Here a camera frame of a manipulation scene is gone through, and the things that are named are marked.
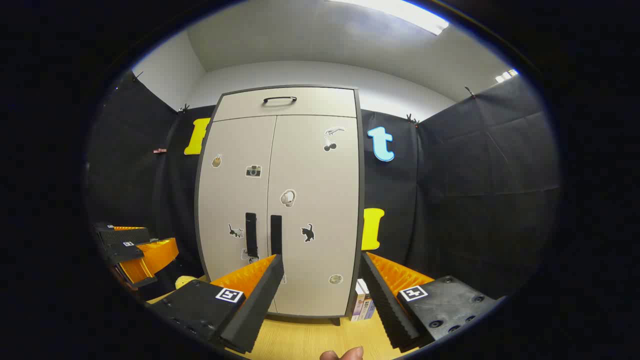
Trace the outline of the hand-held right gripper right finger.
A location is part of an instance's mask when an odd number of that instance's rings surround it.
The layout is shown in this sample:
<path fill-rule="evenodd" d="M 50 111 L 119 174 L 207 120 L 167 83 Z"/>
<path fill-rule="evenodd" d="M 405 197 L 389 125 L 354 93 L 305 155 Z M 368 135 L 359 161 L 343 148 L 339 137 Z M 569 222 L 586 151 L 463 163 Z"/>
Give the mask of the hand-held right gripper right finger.
<path fill-rule="evenodd" d="M 362 251 L 359 273 L 394 349 L 403 353 L 434 347 L 492 313 L 492 298 L 455 276 L 430 278 L 413 269 Z"/>

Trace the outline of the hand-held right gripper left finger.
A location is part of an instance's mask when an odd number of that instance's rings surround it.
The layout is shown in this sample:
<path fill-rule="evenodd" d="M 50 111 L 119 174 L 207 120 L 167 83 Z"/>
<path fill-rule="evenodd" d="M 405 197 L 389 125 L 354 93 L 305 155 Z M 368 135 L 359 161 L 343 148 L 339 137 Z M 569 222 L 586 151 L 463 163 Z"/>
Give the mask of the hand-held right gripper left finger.
<path fill-rule="evenodd" d="M 275 254 L 211 282 L 187 281 L 146 307 L 186 337 L 251 353 L 283 276 L 282 256 Z"/>

